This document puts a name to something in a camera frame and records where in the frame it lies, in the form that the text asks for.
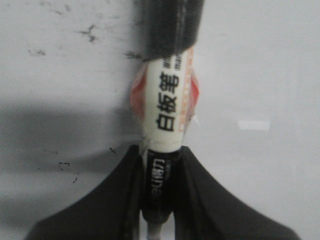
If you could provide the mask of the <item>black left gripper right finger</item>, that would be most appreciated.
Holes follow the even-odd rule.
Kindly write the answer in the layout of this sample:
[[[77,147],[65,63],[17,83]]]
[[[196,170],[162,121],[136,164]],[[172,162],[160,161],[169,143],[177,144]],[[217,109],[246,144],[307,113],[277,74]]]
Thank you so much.
[[[291,228],[263,215],[224,188],[186,146],[161,153],[169,161],[166,213],[177,240],[297,240]]]

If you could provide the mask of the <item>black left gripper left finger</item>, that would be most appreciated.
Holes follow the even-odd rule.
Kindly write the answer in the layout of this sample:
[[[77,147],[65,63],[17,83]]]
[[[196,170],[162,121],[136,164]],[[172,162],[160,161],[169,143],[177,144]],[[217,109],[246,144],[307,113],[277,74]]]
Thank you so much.
[[[85,197],[34,225],[27,240],[138,240],[143,163],[137,145]]]

